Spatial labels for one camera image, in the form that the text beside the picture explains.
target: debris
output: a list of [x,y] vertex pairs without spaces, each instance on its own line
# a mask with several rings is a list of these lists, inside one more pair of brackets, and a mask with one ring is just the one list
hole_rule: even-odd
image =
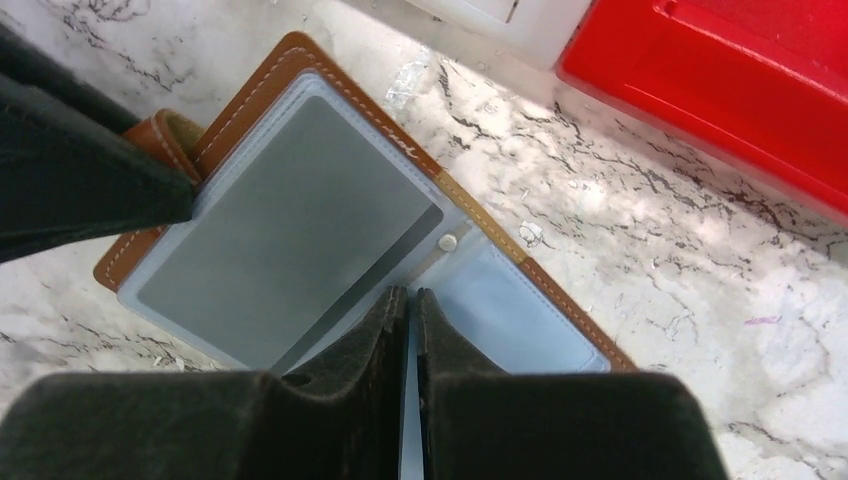
[[745,325],[774,325],[775,323],[780,322],[783,317],[773,316],[773,317],[753,317],[747,321],[745,321]]
[[665,337],[669,340],[674,340],[677,338],[677,333],[680,332],[680,329],[677,326],[680,324],[680,315],[671,319],[671,323],[668,324],[668,327],[664,328]]
[[518,236],[527,242],[527,248],[535,247],[542,243],[542,227],[530,222],[521,222],[518,227]]

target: clear plastic pocket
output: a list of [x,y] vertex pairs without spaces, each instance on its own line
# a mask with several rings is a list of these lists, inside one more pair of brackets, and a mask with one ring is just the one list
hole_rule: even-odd
[[609,361],[473,223],[412,285],[509,373],[606,372]]

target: white stitching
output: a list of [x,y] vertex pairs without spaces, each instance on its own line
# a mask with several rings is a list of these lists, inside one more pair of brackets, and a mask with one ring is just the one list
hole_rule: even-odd
[[[162,131],[159,129],[159,125],[157,124],[155,115],[150,120],[150,124],[153,127],[153,133],[156,135],[156,138],[162,144],[162,147],[165,149],[165,153],[167,153],[168,157],[171,158],[171,161],[174,163],[174,166],[176,166],[179,171],[188,174],[185,171],[185,168],[183,168],[183,165],[180,163],[180,160],[177,158],[176,155],[174,155],[174,152],[173,150],[171,150],[171,147],[168,146],[168,142],[165,141],[165,137],[162,135]],[[189,181],[192,185],[197,185],[197,181],[191,178],[191,176],[189,176]],[[162,233],[162,230],[163,227],[161,226],[156,228],[156,231],[159,233]],[[106,271],[104,272],[104,276],[107,280],[109,280],[109,283],[111,283],[113,287],[117,287],[118,284],[112,278],[112,267],[115,266],[115,262],[117,262],[118,259],[121,258],[124,252],[127,251],[130,246],[132,246],[139,233],[141,233],[141,230],[136,230],[135,232],[133,232],[132,235],[130,235],[130,238],[127,240],[127,243],[125,243],[124,246],[121,247],[120,250],[118,250],[118,253],[116,253],[115,256],[112,257],[112,260],[109,261],[109,264],[106,265]]]
[[[497,248],[497,245],[495,245],[495,249],[497,250],[497,253],[498,253],[499,255],[497,255],[497,254],[492,254],[492,253],[491,253],[491,251],[489,251],[488,253],[492,256],[492,258],[494,258],[494,259],[495,259],[495,261],[500,262],[500,263],[503,263],[504,265],[506,265],[506,266],[507,266],[506,272],[508,272],[510,275],[513,275],[513,276],[517,277],[517,278],[518,278],[518,281],[519,281],[522,285],[524,285],[525,287],[529,287],[529,288],[531,289],[531,292],[530,292],[530,293],[531,293],[533,296],[535,296],[536,298],[538,298],[539,300],[542,300],[542,301],[543,301],[543,303],[544,303],[545,308],[546,308],[548,311],[550,311],[550,312],[554,313],[554,314],[555,314],[555,315],[557,315],[558,317],[565,318],[566,320],[569,320],[569,319],[570,319],[570,317],[569,317],[568,315],[565,315],[565,314],[564,314],[564,313],[563,313],[560,309],[558,309],[558,308],[557,308],[557,306],[555,305],[555,302],[551,302],[551,299],[546,298],[546,297],[542,294],[542,292],[541,292],[541,291],[539,291],[539,289],[538,289],[538,288],[536,288],[536,286],[535,286],[535,285],[533,285],[533,282],[530,280],[530,278],[528,278],[528,277],[527,277],[527,274],[525,274],[523,271],[521,271],[521,267],[519,267],[518,265],[516,265],[516,264],[515,264],[515,262],[510,261],[510,260],[509,260],[509,257],[507,257],[506,255],[504,255],[504,254],[503,254],[503,252],[502,252],[499,248]],[[570,309],[568,309],[568,312],[567,312],[567,313],[571,314],[571,316],[574,316],[574,315],[573,315],[573,313],[574,313],[574,312],[572,312]],[[574,325],[573,323],[571,323],[570,327],[571,327],[571,328],[573,328],[574,330],[576,330],[577,332],[580,332],[580,329],[578,329],[578,328],[577,328],[577,326],[576,326],[576,325]],[[584,343],[584,344],[585,344],[585,345],[587,345],[587,346],[590,346],[590,347],[593,347],[593,346],[594,346],[594,345],[592,344],[592,342],[591,342],[591,341],[589,341],[589,339],[588,339],[588,338],[586,338],[585,336],[581,336],[580,340],[582,341],[582,343]]]
[[[280,62],[285,60],[285,58],[287,56],[289,56],[295,50],[298,51],[298,52],[306,52],[306,49],[303,48],[303,47],[294,47],[294,48],[290,48],[290,49],[286,50],[285,52],[283,52],[282,54],[280,54],[280,57],[277,58],[277,60],[274,62],[274,65],[272,65],[271,68],[268,70],[268,72],[265,73],[265,76],[262,77],[262,80],[260,80],[259,83],[257,83],[256,86],[253,87],[253,90],[251,90],[250,93],[247,95],[247,97],[244,99],[244,101],[241,102],[241,105],[239,105],[239,108],[237,108],[236,111],[233,112],[232,116],[230,116],[230,118],[227,120],[227,123],[225,123],[224,126],[222,126],[220,130],[218,130],[218,133],[216,133],[214,137],[212,137],[212,140],[209,142],[209,145],[207,145],[206,148],[204,148],[200,152],[200,155],[198,155],[197,158],[194,159],[195,165],[197,165],[197,162],[199,162],[200,159],[203,158],[203,155],[206,154],[206,152],[210,148],[212,148],[212,145],[215,145],[215,142],[218,140],[218,137],[220,137],[221,134],[224,133],[224,130],[226,130],[227,127],[229,127],[230,124],[233,123],[233,120],[235,120],[235,118],[238,116],[238,114],[241,112],[241,110],[244,108],[244,106],[247,105],[247,102],[249,102],[250,99],[253,98],[253,95],[256,94],[256,92],[259,91],[260,88],[262,88],[262,85],[265,84],[265,81],[268,80],[268,77],[270,77],[271,74],[274,73],[274,70],[276,70],[277,67],[280,65]],[[312,54],[308,54],[308,56],[312,60],[315,59],[315,57]]]
[[130,246],[133,240],[135,240],[136,235],[138,235],[139,233],[141,233],[141,230],[134,231],[132,235],[130,235],[130,238],[127,240],[127,243],[125,243],[124,246],[121,247],[120,250],[118,250],[118,253],[116,253],[115,256],[112,257],[112,260],[109,261],[109,265],[106,265],[105,275],[106,278],[109,280],[109,283],[111,283],[113,287],[117,287],[118,284],[115,283],[115,280],[112,279],[112,266],[115,265],[115,262],[117,262],[118,258],[120,258],[121,255],[124,254],[124,251]]
[[[197,156],[197,158],[196,158],[196,159],[194,159],[194,163],[195,163],[195,164],[197,164],[197,162],[199,162],[199,161],[200,161],[200,159],[203,157],[203,155],[204,155],[204,154],[205,154],[205,153],[206,153],[206,152],[207,152],[210,148],[212,148],[212,145],[214,145],[214,144],[215,144],[215,142],[218,140],[218,138],[221,136],[221,134],[224,132],[224,130],[226,130],[226,129],[230,126],[230,124],[232,124],[233,120],[235,120],[235,118],[236,118],[236,117],[238,116],[238,114],[242,111],[242,109],[244,109],[244,106],[245,106],[245,105],[247,105],[247,102],[249,102],[249,101],[250,101],[250,99],[251,99],[251,98],[253,98],[253,96],[256,94],[256,92],[257,92],[257,91],[258,91],[258,90],[262,87],[262,85],[264,85],[265,81],[266,81],[266,80],[268,80],[268,77],[269,77],[269,76],[271,76],[271,74],[272,74],[272,73],[273,73],[273,72],[277,69],[277,67],[280,65],[280,63],[281,63],[281,62],[282,62],[282,61],[283,61],[283,60],[284,60],[284,59],[285,59],[288,55],[290,55],[290,54],[291,54],[292,52],[294,52],[294,51],[298,51],[298,52],[305,52],[305,53],[306,53],[306,55],[307,55],[307,57],[308,57],[308,58],[309,58],[309,59],[310,59],[310,60],[311,60],[311,61],[315,64],[315,66],[322,67],[322,68],[321,68],[321,71],[322,71],[322,72],[324,72],[324,73],[327,75],[327,78],[330,78],[330,79],[334,80],[334,83],[335,83],[336,85],[338,85],[339,87],[341,87],[345,93],[347,93],[348,95],[350,95],[351,100],[353,100],[354,102],[356,102],[356,103],[357,103],[357,104],[358,104],[358,105],[359,105],[359,106],[360,106],[360,107],[361,107],[361,108],[365,111],[365,113],[366,113],[369,117],[371,117],[371,118],[372,118],[372,119],[373,119],[373,120],[374,120],[374,121],[375,121],[378,125],[382,125],[382,122],[381,122],[381,121],[380,121],[377,117],[375,117],[375,116],[374,116],[374,114],[373,114],[370,110],[368,110],[367,106],[366,106],[364,103],[360,102],[359,98],[357,98],[356,96],[351,95],[350,89],[349,89],[349,88],[347,88],[347,87],[346,87],[346,86],[345,86],[345,85],[344,85],[341,81],[337,80],[337,79],[336,79],[336,76],[335,76],[333,73],[331,73],[331,72],[329,71],[329,69],[328,69],[326,66],[324,66],[321,62],[319,62],[319,61],[316,59],[316,57],[315,57],[314,55],[312,55],[311,53],[309,53],[309,52],[308,52],[305,48],[303,48],[303,47],[293,47],[293,48],[291,48],[291,49],[289,49],[289,50],[286,50],[286,51],[285,51],[285,52],[283,52],[282,54],[280,54],[280,57],[279,57],[279,58],[277,58],[277,60],[274,62],[274,65],[272,65],[272,66],[271,66],[271,68],[268,70],[268,72],[267,72],[267,73],[265,73],[265,75],[262,77],[262,80],[260,80],[260,81],[259,81],[259,83],[258,83],[258,84],[256,84],[256,86],[253,88],[253,90],[251,90],[251,91],[250,91],[250,93],[249,93],[249,94],[248,94],[248,96],[244,99],[244,101],[241,103],[241,105],[239,105],[239,107],[236,109],[236,111],[235,111],[235,112],[233,112],[232,116],[230,116],[230,118],[227,120],[227,122],[226,122],[226,123],[225,123],[225,124],[221,127],[221,129],[220,129],[220,130],[218,130],[218,132],[215,134],[215,136],[214,136],[214,137],[212,137],[212,140],[209,142],[209,145],[207,145],[207,146],[206,146],[206,147],[205,147],[205,148],[204,148],[204,149],[200,152],[200,155],[198,155],[198,156]],[[407,147],[411,147],[411,149],[412,149],[413,151],[417,149],[417,147],[416,147],[416,145],[415,145],[415,143],[414,143],[414,142],[413,142],[413,144],[412,144],[411,146],[410,146],[410,145],[402,145],[402,142],[401,142],[401,141],[399,141],[399,138],[397,137],[397,134],[394,132],[394,130],[392,130],[392,128],[391,128],[391,127],[383,125],[383,128],[384,128],[385,130],[389,131],[389,132],[392,134],[389,138],[390,138],[390,139],[391,139],[391,140],[395,143],[395,145],[396,145],[398,148],[400,148],[401,150],[406,151],[406,152],[409,152],[409,148],[407,148]],[[497,232],[494,228],[492,228],[492,226],[491,226],[491,225],[489,225],[489,223],[488,223],[485,219],[483,219],[483,217],[482,217],[482,216],[481,216],[481,215],[477,212],[477,210],[476,210],[474,207],[472,207],[471,205],[469,205],[469,204],[468,204],[468,202],[467,202],[467,201],[466,201],[466,199],[464,198],[464,195],[463,195],[463,194],[460,194],[457,190],[455,190],[455,189],[453,188],[453,186],[451,186],[449,183],[447,183],[447,182],[446,182],[443,178],[440,178],[440,176],[439,176],[439,175],[438,175],[438,174],[437,174],[437,173],[436,173],[436,172],[435,172],[432,168],[430,168],[430,167],[429,167],[426,163],[424,163],[423,161],[419,162],[419,165],[420,165],[421,167],[423,167],[423,168],[424,168],[427,172],[429,172],[429,173],[430,173],[430,175],[431,175],[431,176],[432,176],[432,178],[433,178],[433,181],[434,181],[434,182],[436,182],[436,184],[438,184],[438,185],[439,185],[439,186],[441,186],[442,188],[446,189],[448,192],[452,193],[455,197],[457,197],[457,198],[459,199],[460,203],[462,203],[462,205],[464,205],[464,206],[465,206],[466,211],[467,211],[467,212],[469,212],[469,213],[470,213],[470,214],[471,214],[474,218],[476,218],[476,219],[479,221],[479,223],[481,224],[481,226],[483,227],[483,229],[484,229],[484,230],[486,230],[488,233],[490,233],[492,236],[494,236],[494,237],[495,237],[495,239],[496,239],[496,240],[497,240],[497,241],[498,241],[498,242],[499,242],[499,243],[500,243],[500,244],[501,244],[504,248],[506,248],[506,249],[507,249],[507,251],[509,251],[510,253],[512,253],[512,254],[513,254],[513,256],[515,256],[515,257],[521,257],[521,254],[522,254],[522,253],[524,253],[524,252],[519,253],[519,251],[515,250],[515,249],[512,247],[512,245],[510,244],[510,242],[509,242],[509,241],[507,241],[506,239],[504,239],[504,238],[503,238],[503,237],[502,237],[502,236],[501,236],[501,235],[500,235],[500,234],[499,234],[499,233],[498,233],[498,232]],[[137,233],[139,233],[139,232],[135,232],[135,233],[133,233],[133,235],[130,237],[130,240],[127,242],[127,244],[126,244],[126,245],[124,245],[124,247],[123,247],[123,248],[122,248],[122,249],[118,252],[118,254],[117,254],[117,255],[115,255],[115,258],[113,258],[113,259],[112,259],[112,261],[109,263],[109,266],[108,266],[108,267],[107,267],[107,269],[106,269],[106,271],[107,271],[106,276],[107,276],[107,278],[109,278],[109,280],[112,282],[112,284],[113,284],[113,285],[115,284],[115,282],[114,282],[114,281],[112,281],[112,279],[109,277],[109,273],[108,273],[108,272],[109,272],[109,269],[111,268],[112,264],[114,264],[114,263],[115,263],[115,261],[117,261],[118,257],[120,257],[120,256],[121,256],[121,254],[123,254],[124,250],[126,250],[126,249],[127,249],[127,247],[128,247],[128,246],[129,246],[129,244],[133,241],[133,239],[135,238],[135,236],[136,236],[136,234],[137,234]],[[551,288],[551,286],[550,286],[550,285],[548,285],[548,282],[545,282],[544,280],[542,280],[541,276],[538,274],[538,272],[536,272],[536,270],[535,270],[535,268],[533,267],[533,265],[532,265],[532,264],[528,263],[528,264],[527,264],[527,268],[528,268],[528,270],[530,271],[530,273],[533,275],[533,277],[535,277],[535,279],[536,279],[536,280],[537,280],[537,281],[538,281],[538,282],[539,282],[539,283],[543,286],[543,288],[544,288],[544,289],[548,292],[548,294],[550,294],[551,296],[553,296],[553,297],[554,297],[554,299],[557,301],[557,304],[560,306],[560,308],[563,308],[563,309],[565,310],[565,312],[566,312],[566,314],[567,314],[567,315],[569,315],[571,318],[575,318],[575,319],[576,319],[576,320],[580,323],[580,325],[583,327],[583,329],[584,329],[585,331],[588,331],[588,332],[589,332],[589,335],[591,335],[591,336],[592,336],[592,338],[593,338],[593,339],[595,340],[595,342],[599,345],[599,347],[600,347],[600,349],[601,349],[601,350],[603,350],[603,351],[605,351],[607,354],[611,355],[611,356],[612,356],[612,357],[613,357],[613,358],[614,358],[614,359],[615,359],[615,360],[619,363],[619,365],[621,365],[621,366],[626,366],[626,364],[625,364],[624,360],[623,360],[623,359],[622,359],[622,358],[621,358],[621,357],[620,357],[620,356],[616,353],[616,351],[615,351],[615,350],[613,350],[613,349],[612,349],[612,348],[611,348],[611,347],[607,344],[607,342],[606,342],[606,341],[602,340],[602,339],[598,336],[598,334],[597,334],[597,332],[595,331],[595,329],[594,329],[594,328],[592,328],[590,325],[588,325],[588,324],[586,323],[586,321],[582,318],[583,316],[582,316],[582,315],[578,315],[578,314],[577,314],[577,313],[576,313],[576,312],[575,312],[575,311],[574,311],[571,307],[569,307],[569,306],[565,303],[565,301],[562,299],[562,297],[561,297],[558,293],[556,293],[556,292],[553,290],[553,288]]]
[[580,323],[580,326],[582,326],[582,327],[583,327],[583,330],[584,330],[584,331],[588,331],[588,332],[589,332],[589,335],[591,335],[591,336],[592,336],[592,338],[594,338],[594,339],[595,339],[595,342],[596,342],[598,345],[600,345],[601,350],[605,351],[605,352],[606,352],[606,353],[608,353],[609,355],[612,355],[612,357],[613,357],[613,358],[614,358],[614,359],[618,362],[618,364],[619,364],[619,365],[621,365],[622,367],[623,367],[623,366],[626,366],[626,364],[625,364],[625,362],[624,362],[624,359],[623,359],[623,358],[621,358],[621,356],[619,356],[619,355],[618,355],[618,353],[616,353],[616,351],[615,351],[612,347],[610,347],[610,346],[607,344],[607,342],[606,342],[606,341],[604,341],[602,338],[600,338],[600,337],[598,336],[598,333],[595,331],[595,329],[594,329],[591,325],[589,325],[589,324],[587,324],[587,323],[586,323],[586,320],[584,320],[584,319],[583,319],[584,315],[577,313],[574,309],[572,309],[570,306],[568,306],[568,304],[566,304],[566,303],[565,303],[565,300],[563,300],[563,298],[562,298],[562,297],[560,297],[560,295],[559,295],[558,293],[556,293],[556,292],[554,291],[554,289],[553,289],[553,288],[551,288],[551,286],[550,286],[550,285],[548,285],[548,282],[546,282],[546,281],[542,280],[542,277],[541,277],[541,276],[539,275],[539,273],[536,271],[536,268],[533,266],[533,264],[532,264],[532,263],[527,263],[526,265],[527,265],[527,269],[530,271],[530,273],[533,275],[533,277],[534,277],[534,278],[535,278],[535,279],[536,279],[536,280],[537,280],[540,284],[542,284],[542,286],[545,288],[545,290],[547,290],[547,291],[548,291],[548,293],[549,293],[549,294],[551,294],[551,296],[553,296],[553,297],[554,297],[554,300],[556,300],[556,301],[557,301],[557,304],[559,304],[559,306],[565,310],[565,313],[566,313],[566,314],[568,314],[568,316],[569,316],[570,318],[574,318],[574,319],[576,319],[576,320],[577,320],[577,322],[578,322],[578,323]]
[[[185,168],[183,168],[182,163],[180,163],[179,158],[177,158],[177,156],[174,155],[174,151],[171,150],[171,147],[168,145],[168,142],[165,141],[165,136],[162,135],[162,130],[159,129],[159,124],[156,121],[156,116],[153,117],[153,119],[150,121],[150,124],[153,126],[153,133],[156,134],[156,138],[162,144],[162,148],[165,149],[165,153],[167,153],[168,157],[171,158],[171,161],[174,163],[174,166],[177,167],[177,169],[179,171],[188,175],[188,172],[185,171]],[[189,179],[189,181],[191,182],[192,185],[197,185],[197,180],[191,178],[190,175],[189,175],[188,179]]]

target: dark green fabric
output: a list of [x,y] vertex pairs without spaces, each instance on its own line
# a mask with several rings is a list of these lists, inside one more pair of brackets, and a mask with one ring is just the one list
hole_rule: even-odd
[[121,134],[139,118],[110,100],[26,40],[0,25],[0,73],[21,85],[45,92],[114,133]]
[[726,480],[697,401],[647,373],[430,380],[433,478]]
[[188,177],[0,75],[0,261],[191,218]]

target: card holder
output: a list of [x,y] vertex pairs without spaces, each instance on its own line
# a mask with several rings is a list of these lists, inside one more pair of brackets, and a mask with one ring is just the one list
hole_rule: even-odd
[[508,372],[633,368],[302,34],[283,39],[191,153],[174,150],[159,153],[184,155],[205,179],[193,220],[122,236],[95,277],[213,356],[285,373],[386,286],[407,285],[433,289]]

